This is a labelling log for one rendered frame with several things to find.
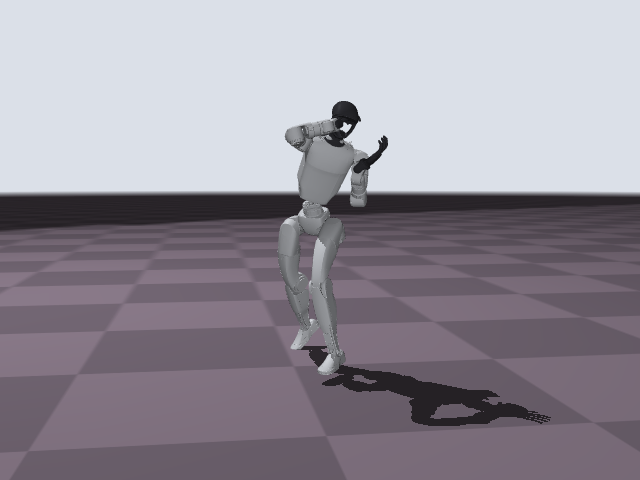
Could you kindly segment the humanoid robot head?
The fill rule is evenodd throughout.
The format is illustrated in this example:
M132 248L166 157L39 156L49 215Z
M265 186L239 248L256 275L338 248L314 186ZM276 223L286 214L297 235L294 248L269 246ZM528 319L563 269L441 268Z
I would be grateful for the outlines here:
M339 130L338 132L326 134L329 135L332 140L329 140L326 137L324 137L324 139L332 146L342 147L345 145L345 143L340 143L339 141L348 137L355 128L356 124L358 123L358 111L355 105L353 105L351 102L340 101L336 103L332 109L332 117L334 116L348 119L348 121L346 121L345 123L351 124L352 126L347 133L345 133L343 130Z

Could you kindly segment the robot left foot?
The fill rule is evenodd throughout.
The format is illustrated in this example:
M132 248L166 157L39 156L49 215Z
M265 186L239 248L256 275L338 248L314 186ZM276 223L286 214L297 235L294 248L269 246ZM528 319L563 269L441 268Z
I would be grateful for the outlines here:
M328 354L324 362L319 366L317 373L321 375L330 375L337 371L340 365L346 361L343 350L339 349L339 352L340 354L338 356L335 355L334 350L333 354Z

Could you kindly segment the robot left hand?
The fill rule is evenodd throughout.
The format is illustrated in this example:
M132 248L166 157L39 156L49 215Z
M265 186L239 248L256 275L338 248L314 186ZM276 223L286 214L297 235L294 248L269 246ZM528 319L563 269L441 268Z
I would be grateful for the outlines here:
M382 141L382 142L381 142ZM388 146L388 139L386 138L385 135L383 135L383 138L381 137L381 141L378 140L380 146L377 152L375 152L373 155L371 155L368 159L362 158L359 163L357 165L354 166L353 171L355 173L360 173L363 170L369 170L370 169L370 165L372 165L373 163L375 163L382 155L382 152L387 148Z

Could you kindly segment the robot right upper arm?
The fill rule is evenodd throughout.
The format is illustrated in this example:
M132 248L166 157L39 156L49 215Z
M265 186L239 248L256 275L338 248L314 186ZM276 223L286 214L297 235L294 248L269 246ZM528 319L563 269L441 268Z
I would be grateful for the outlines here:
M301 152L306 152L313 141L313 138L307 139L307 137L304 136L302 127L296 127L287 130L285 133L285 139L288 143L291 144L291 146Z

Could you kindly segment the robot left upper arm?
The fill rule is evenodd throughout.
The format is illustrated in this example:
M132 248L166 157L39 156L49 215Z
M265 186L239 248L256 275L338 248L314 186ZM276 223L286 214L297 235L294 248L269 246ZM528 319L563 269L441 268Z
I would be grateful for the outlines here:
M357 162L357 161L360 161L362 158L368 159L369 157L365 152L363 152L361 150L354 149L354 161L353 161L353 164L355 162ZM364 176L365 176L365 187L367 188L368 170L365 171ZM351 195L351 193L350 193L350 205L352 207L365 207L363 199L356 199Z

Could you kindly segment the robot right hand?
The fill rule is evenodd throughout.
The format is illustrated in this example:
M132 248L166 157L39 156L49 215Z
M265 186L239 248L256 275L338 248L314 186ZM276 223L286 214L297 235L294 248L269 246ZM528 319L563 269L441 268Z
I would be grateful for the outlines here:
M335 121L335 126L336 126L337 129L342 128L343 127L343 122L348 121L348 119L342 118L342 117L338 117L338 116L334 116L331 119L333 119L333 118L337 118L338 119L338 120ZM359 117L359 115L358 115L358 120L359 120L359 122L361 122L361 118ZM346 123L346 124L349 125L348 123Z

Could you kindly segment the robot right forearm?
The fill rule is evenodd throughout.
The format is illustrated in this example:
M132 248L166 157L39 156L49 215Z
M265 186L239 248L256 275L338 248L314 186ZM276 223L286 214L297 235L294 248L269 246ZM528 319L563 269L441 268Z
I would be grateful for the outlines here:
M307 139L311 139L316 136L322 136L322 135L330 134L333 132L338 132L340 128L339 129L336 128L335 126L336 120L338 119L333 118L333 119L329 119L329 120L327 119L327 120L317 121L313 123L309 122L309 123L304 123L304 124L290 127L289 129L302 127L304 136L306 136Z

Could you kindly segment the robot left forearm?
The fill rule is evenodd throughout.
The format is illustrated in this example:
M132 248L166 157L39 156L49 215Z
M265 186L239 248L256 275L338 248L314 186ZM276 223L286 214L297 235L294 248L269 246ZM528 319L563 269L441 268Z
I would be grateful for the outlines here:
M357 165L359 163L359 161L355 162L352 167L351 167L351 171L352 171L352 175L351 175L351 195L356 198L356 199L363 199L364 201L364 206L366 206L367 203L367 192L366 192L366 187L365 187L365 176L364 173L366 171L363 170L360 173L355 173L353 171L353 168L355 165Z

